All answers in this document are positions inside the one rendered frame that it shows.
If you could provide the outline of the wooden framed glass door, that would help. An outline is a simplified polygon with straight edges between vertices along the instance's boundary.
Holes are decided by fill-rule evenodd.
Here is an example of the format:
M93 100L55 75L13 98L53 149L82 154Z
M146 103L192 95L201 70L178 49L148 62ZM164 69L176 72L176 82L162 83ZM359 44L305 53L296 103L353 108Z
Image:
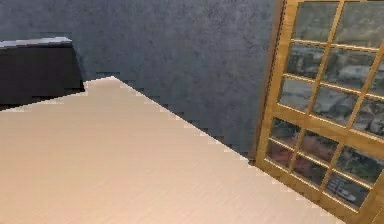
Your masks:
M384 0L283 0L255 164L344 224L384 224Z

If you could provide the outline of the black cabinet with grey top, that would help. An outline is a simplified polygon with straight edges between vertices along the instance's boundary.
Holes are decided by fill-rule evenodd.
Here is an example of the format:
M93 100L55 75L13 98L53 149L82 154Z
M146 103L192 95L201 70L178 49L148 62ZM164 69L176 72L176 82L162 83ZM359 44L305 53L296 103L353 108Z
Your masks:
M71 39L0 41L0 111L84 91Z

